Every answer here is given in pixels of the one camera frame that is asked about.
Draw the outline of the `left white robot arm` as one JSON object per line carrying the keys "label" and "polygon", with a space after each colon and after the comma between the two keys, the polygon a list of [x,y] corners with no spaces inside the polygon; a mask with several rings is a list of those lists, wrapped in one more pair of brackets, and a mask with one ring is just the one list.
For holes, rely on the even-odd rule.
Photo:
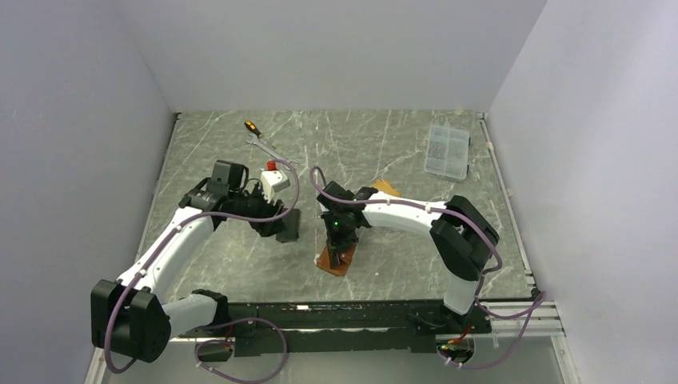
{"label": "left white robot arm", "polygon": [[153,362],[170,339],[202,328],[218,336],[231,317],[224,294],[195,290],[163,304],[176,274],[193,252],[229,219],[248,222],[266,238],[285,230],[283,219],[292,208],[275,198],[277,192],[299,184],[293,167],[283,159],[270,161],[251,190],[249,169],[218,160],[212,174],[186,192],[173,217],[150,248],[113,281],[102,279],[90,294],[92,343],[102,349],[107,367],[115,374],[114,355],[131,362]]}

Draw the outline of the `brown leather card holder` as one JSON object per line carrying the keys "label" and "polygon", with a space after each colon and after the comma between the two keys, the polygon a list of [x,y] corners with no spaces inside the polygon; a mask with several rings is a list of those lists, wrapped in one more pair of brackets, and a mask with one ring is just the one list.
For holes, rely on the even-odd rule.
{"label": "brown leather card holder", "polygon": [[356,248],[355,242],[350,245],[338,246],[326,241],[322,252],[315,257],[314,264],[326,273],[343,277],[353,261]]}

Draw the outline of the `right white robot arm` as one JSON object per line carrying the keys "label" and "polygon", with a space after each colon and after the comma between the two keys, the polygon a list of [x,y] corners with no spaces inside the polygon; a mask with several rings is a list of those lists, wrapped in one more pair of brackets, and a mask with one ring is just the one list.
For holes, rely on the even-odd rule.
{"label": "right white robot arm", "polygon": [[471,308],[485,266],[497,249],[499,234],[462,196],[448,202],[421,202],[393,196],[373,186],[353,193],[336,182],[319,190],[317,201],[325,224],[325,248],[317,266],[346,274],[358,244],[360,228],[384,227],[428,237],[452,275],[443,297],[441,323],[459,332],[472,319]]}

